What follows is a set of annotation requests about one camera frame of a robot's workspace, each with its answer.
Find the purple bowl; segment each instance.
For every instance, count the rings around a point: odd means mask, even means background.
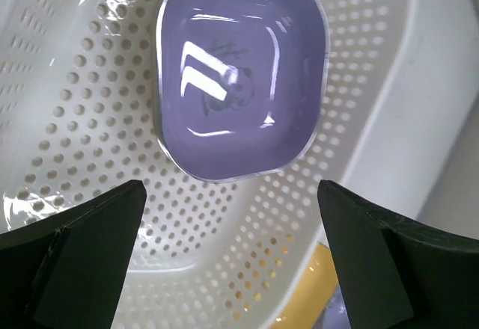
[[[351,329],[343,294],[338,287],[313,329]]]
[[[164,0],[155,127],[193,177],[283,168],[311,143],[328,51],[315,0]]]

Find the perforated basket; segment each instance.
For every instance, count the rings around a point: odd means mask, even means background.
[[[283,172],[199,182],[152,121],[159,0],[8,0],[0,13],[0,233],[143,180],[147,207],[114,328],[265,328],[320,234],[403,39],[411,0],[318,0],[331,32],[322,120]]]

